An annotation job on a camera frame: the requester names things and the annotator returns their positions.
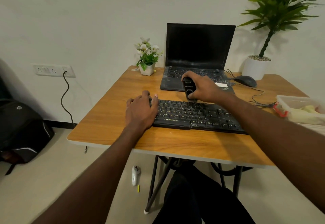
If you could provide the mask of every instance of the plant stem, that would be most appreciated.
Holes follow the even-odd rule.
[[[273,30],[270,30],[270,32],[268,33],[267,38],[266,38],[266,40],[265,40],[264,46],[263,46],[263,48],[261,49],[261,52],[260,52],[260,54],[259,54],[259,57],[260,57],[260,58],[262,58],[262,57],[264,56],[264,52],[265,52],[265,50],[266,50],[266,48],[267,48],[267,46],[268,46],[268,43],[269,43],[271,37],[273,36],[273,34],[274,34],[274,31],[273,31]]]

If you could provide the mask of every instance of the keyboard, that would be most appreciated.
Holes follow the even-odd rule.
[[[159,100],[153,126],[247,134],[227,110],[208,103]]]
[[[187,71],[193,71],[200,76],[208,76],[211,80],[218,83],[225,83],[222,76],[223,70],[200,70],[200,69],[183,69],[183,68],[169,68],[167,78],[182,78],[182,75]]]

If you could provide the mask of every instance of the left hand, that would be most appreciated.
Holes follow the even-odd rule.
[[[143,132],[151,127],[158,113],[158,95],[152,98],[151,107],[149,104],[150,92],[144,90],[142,95],[135,99],[128,99],[126,102],[125,125],[135,125]]]

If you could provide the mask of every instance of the white pot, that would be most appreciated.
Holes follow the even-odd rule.
[[[266,68],[269,65],[269,61],[259,61],[251,58],[247,58],[242,71],[242,75],[250,76],[255,80],[261,80],[265,74]]]
[[[156,63],[153,63],[151,66],[147,66],[145,71],[142,69],[142,66],[139,65],[141,74],[150,76],[151,74],[153,74],[153,71],[155,70],[155,65]]]

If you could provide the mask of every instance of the backpack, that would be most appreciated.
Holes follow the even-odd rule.
[[[0,160],[16,164],[31,161],[54,136],[43,118],[29,106],[0,99]]]

